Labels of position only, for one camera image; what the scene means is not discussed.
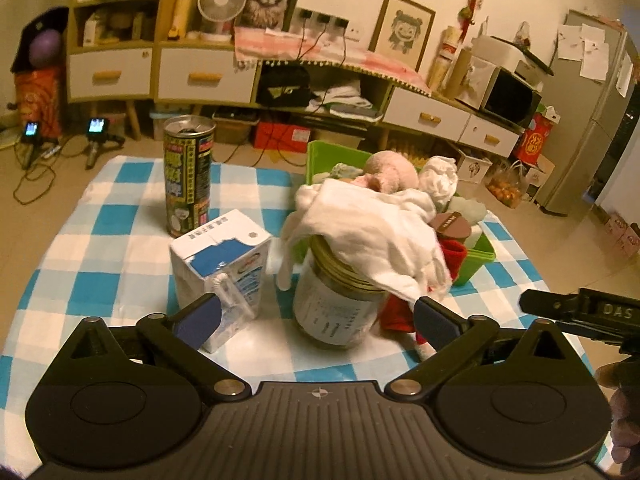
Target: microwave oven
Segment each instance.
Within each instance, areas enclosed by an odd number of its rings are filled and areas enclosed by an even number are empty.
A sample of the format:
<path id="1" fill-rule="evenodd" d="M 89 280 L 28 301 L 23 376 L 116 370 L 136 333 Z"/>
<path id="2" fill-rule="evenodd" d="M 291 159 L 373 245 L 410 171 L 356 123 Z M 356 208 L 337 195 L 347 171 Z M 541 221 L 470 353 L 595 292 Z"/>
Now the microwave oven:
<path id="1" fill-rule="evenodd" d="M 520 76 L 471 56 L 457 99 L 498 120 L 528 128 L 542 96 Z"/>

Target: pink plush toy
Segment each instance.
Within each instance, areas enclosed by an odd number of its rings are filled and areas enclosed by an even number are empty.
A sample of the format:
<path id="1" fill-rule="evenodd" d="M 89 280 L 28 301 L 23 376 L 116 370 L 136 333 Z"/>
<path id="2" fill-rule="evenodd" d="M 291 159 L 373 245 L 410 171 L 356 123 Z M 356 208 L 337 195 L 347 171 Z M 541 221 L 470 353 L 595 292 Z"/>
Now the pink plush toy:
<path id="1" fill-rule="evenodd" d="M 362 169 L 364 175 L 352 184 L 385 194 L 418 187 L 417 171 L 400 153 L 377 152 L 369 157 Z"/>

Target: human hand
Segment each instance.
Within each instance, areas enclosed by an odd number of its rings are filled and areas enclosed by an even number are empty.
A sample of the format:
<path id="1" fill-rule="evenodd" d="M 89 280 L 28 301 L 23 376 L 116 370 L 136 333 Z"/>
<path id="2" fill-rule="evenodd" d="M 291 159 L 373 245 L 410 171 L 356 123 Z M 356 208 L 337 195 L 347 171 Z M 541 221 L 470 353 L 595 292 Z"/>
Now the human hand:
<path id="1" fill-rule="evenodd" d="M 628 472 L 640 465 L 640 360 L 605 365 L 596 370 L 595 378 L 600 386 L 616 390 L 610 400 L 611 455 Z"/>

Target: green basket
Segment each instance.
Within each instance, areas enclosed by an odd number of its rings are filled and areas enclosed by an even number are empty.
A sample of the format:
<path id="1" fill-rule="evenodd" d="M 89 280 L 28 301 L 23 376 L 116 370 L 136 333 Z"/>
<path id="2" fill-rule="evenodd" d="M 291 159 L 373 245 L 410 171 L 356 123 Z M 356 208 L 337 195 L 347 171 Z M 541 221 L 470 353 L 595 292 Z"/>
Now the green basket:
<path id="1" fill-rule="evenodd" d="M 339 144 L 313 140 L 306 149 L 305 183 L 310 185 L 315 174 L 329 172 L 339 162 L 362 168 L 370 156 L 370 153 L 340 146 Z M 294 256 L 297 261 L 304 260 L 307 248 L 306 240 L 296 245 Z M 491 245 L 489 238 L 482 233 L 476 246 L 468 251 L 454 285 L 465 285 L 484 264 L 489 264 L 494 260 L 494 247 Z"/>

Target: jar lid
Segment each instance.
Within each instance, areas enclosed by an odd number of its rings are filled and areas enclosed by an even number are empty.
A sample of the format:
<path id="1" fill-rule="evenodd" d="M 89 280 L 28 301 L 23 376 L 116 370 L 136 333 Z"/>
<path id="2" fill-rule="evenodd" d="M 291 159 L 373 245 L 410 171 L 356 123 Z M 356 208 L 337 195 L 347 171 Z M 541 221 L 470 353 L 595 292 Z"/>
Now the jar lid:
<path id="1" fill-rule="evenodd" d="M 437 235 L 441 238 L 465 241 L 471 236 L 471 225 L 457 211 L 449 213 L 439 213 L 429 225 L 433 227 Z"/>
<path id="2" fill-rule="evenodd" d="M 384 290 L 374 286 L 363 275 L 354 270 L 353 267 L 336 258 L 323 236 L 312 236 L 309 248 L 311 248 L 318 266 L 337 282 L 365 292 L 384 292 Z"/>

